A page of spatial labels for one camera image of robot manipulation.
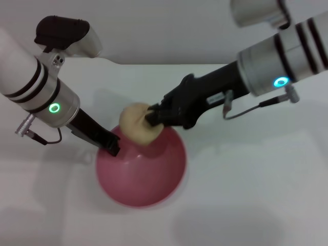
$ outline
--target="white wall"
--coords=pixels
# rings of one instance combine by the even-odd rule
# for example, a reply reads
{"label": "white wall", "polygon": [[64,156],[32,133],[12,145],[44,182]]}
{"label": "white wall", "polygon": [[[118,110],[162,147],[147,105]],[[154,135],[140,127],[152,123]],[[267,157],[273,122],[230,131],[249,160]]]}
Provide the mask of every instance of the white wall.
{"label": "white wall", "polygon": [[[327,0],[289,0],[295,21],[328,10]],[[38,22],[47,15],[90,22],[102,56],[121,64],[228,63],[274,33],[268,25],[238,29],[229,0],[1,0],[0,25],[34,54]]]}

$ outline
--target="metal connector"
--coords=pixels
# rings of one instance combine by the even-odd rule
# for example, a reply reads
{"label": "metal connector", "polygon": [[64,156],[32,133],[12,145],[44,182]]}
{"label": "metal connector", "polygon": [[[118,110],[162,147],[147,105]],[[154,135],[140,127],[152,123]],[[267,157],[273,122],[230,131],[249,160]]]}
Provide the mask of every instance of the metal connector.
{"label": "metal connector", "polygon": [[225,118],[228,112],[232,109],[232,101],[234,100],[234,92],[228,90],[225,94],[224,105],[223,105],[223,117]]}
{"label": "metal connector", "polygon": [[29,130],[30,126],[32,125],[32,122],[34,121],[35,116],[33,114],[29,114],[26,119],[23,120],[23,122],[20,124],[20,126],[17,128],[15,133],[23,137]]}
{"label": "metal connector", "polygon": [[297,91],[295,90],[294,86],[286,85],[285,92],[286,92],[288,99],[291,101],[291,103],[295,104],[295,103],[299,102],[300,98],[299,98],[299,95],[297,94]]}
{"label": "metal connector", "polygon": [[60,68],[65,62],[64,55],[61,52],[43,52],[38,58],[49,69],[49,74],[57,78]]}

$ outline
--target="bread dough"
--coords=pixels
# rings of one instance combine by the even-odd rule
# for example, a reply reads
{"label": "bread dough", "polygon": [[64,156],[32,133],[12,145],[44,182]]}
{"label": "bread dough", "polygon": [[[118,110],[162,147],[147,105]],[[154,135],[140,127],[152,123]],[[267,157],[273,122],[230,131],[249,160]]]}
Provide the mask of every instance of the bread dough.
{"label": "bread dough", "polygon": [[126,107],[119,117],[119,127],[129,140],[138,145],[147,146],[154,141],[164,129],[163,124],[152,127],[146,120],[145,116],[151,111],[149,105],[135,103]]}

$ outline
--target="black stripe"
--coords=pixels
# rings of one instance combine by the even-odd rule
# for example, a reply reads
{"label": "black stripe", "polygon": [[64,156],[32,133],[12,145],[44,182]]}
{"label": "black stripe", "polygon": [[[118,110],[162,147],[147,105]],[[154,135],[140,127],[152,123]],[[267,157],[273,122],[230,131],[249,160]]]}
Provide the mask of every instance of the black stripe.
{"label": "black stripe", "polygon": [[36,114],[40,111],[42,111],[43,109],[46,109],[47,107],[49,107],[49,105],[51,105],[53,103],[53,101],[55,101],[56,97],[58,96],[60,91],[60,80],[59,78],[57,79],[57,86],[55,91],[52,93],[51,97],[49,98],[48,101],[46,101],[45,104],[43,104],[42,106],[36,108],[36,109],[32,109],[32,110],[26,110],[27,112],[29,112],[30,114]]}
{"label": "black stripe", "polygon": [[308,40],[307,40],[306,35],[304,33],[302,23],[299,23],[299,24],[296,25],[296,31],[298,33],[301,44],[303,46],[303,50],[304,50],[305,55],[307,57],[307,60],[309,62],[312,73],[313,74],[318,74],[319,71],[318,71],[318,68],[317,68],[317,64],[316,64],[316,62],[315,62],[315,60],[312,56],[311,50],[309,48]]}
{"label": "black stripe", "polygon": [[37,58],[36,58],[36,60],[37,60],[37,68],[36,68],[35,74],[31,78],[31,80],[19,91],[12,93],[12,94],[4,94],[4,96],[6,96],[8,98],[13,98],[13,97],[23,95],[34,85],[34,83],[37,81],[37,79],[39,78],[40,73],[41,73],[41,63]]}
{"label": "black stripe", "polygon": [[321,57],[321,60],[322,60],[322,63],[324,65],[324,68],[326,68],[326,70],[327,70],[328,69],[328,57],[326,55],[326,51],[324,50],[322,40],[320,38],[317,27],[314,24],[313,18],[308,19],[307,24],[309,25],[309,29],[312,33],[314,42],[316,43],[317,49],[319,51],[319,54],[320,54],[320,57]]}
{"label": "black stripe", "polygon": [[291,22],[292,22],[291,16],[289,15],[288,8],[286,7],[284,0],[278,0],[278,6],[282,10],[283,14],[285,15],[285,17],[287,18],[287,21],[288,21],[286,24],[279,27],[279,29],[285,30],[291,25]]}
{"label": "black stripe", "polygon": [[276,34],[274,36],[274,42],[275,42],[275,46],[276,46],[276,49],[278,51],[281,63],[283,65],[283,68],[285,69],[285,72],[286,72],[287,76],[289,77],[289,79],[292,82],[296,82],[295,74],[294,74],[294,72],[293,72],[291,66],[289,65],[288,60],[285,56],[285,52],[284,52],[284,49],[283,49],[283,46],[282,46],[282,41],[280,39],[279,34]]}
{"label": "black stripe", "polygon": [[26,103],[27,101],[33,99],[37,94],[39,94],[39,92],[43,89],[43,87],[47,83],[48,75],[49,75],[48,68],[45,65],[43,65],[43,68],[44,68],[45,73],[43,75],[43,78],[42,78],[40,84],[36,87],[36,89],[31,94],[29,94],[28,96],[26,96],[22,99],[12,100],[13,102],[15,102],[17,104]]}

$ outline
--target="cable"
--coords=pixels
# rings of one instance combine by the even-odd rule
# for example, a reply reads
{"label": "cable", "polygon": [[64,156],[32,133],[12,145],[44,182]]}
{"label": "cable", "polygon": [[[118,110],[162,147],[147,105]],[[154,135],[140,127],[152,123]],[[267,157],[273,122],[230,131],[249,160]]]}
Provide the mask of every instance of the cable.
{"label": "cable", "polygon": [[62,133],[61,133],[62,131],[60,130],[60,128],[57,128],[57,130],[58,130],[58,133],[59,133],[59,140],[54,141],[54,142],[47,142],[47,144],[54,145],[54,144],[57,144],[57,143],[62,141],[62,139],[63,139]]}
{"label": "cable", "polygon": [[227,117],[226,115],[223,115],[223,118],[224,118],[225,120],[235,119],[235,118],[237,118],[237,117],[240,117],[240,116],[242,116],[242,115],[244,115],[244,114],[247,114],[247,113],[249,113],[249,112],[251,112],[251,111],[253,111],[253,110],[255,110],[255,109],[258,109],[258,108],[260,108],[260,105],[257,105],[257,106],[255,106],[255,107],[252,107],[252,108],[250,108],[250,109],[247,109],[247,110],[245,110],[245,111],[243,111],[243,112],[241,112],[241,113],[239,113],[239,114],[236,114],[236,115],[234,115],[234,116]]}
{"label": "cable", "polygon": [[230,116],[230,117],[227,117],[227,113],[231,110],[231,107],[227,110],[224,110],[224,106],[223,106],[223,118],[225,120],[230,120],[230,119],[235,119],[235,118],[238,118],[244,114],[247,114],[255,109],[258,109],[258,108],[264,108],[264,107],[267,107],[267,106],[270,106],[270,105],[273,105],[273,104],[279,104],[279,103],[282,103],[283,101],[287,101],[289,98],[287,96],[287,94],[285,95],[281,95],[281,96],[276,96],[276,97],[273,97],[269,100],[266,100],[266,101],[263,101],[261,103],[259,103],[257,106],[255,107],[252,107],[250,109],[247,109],[239,114],[236,114],[234,116]]}
{"label": "cable", "polygon": [[46,141],[43,137],[41,137],[40,135],[36,134],[35,132],[33,132],[31,130],[27,131],[26,136],[28,136],[30,139],[32,139],[34,141],[37,141],[38,143],[40,143],[42,145],[54,145],[54,144],[61,142],[63,139],[60,128],[57,128],[57,129],[58,129],[58,133],[59,133],[59,140],[54,141],[54,142]]}

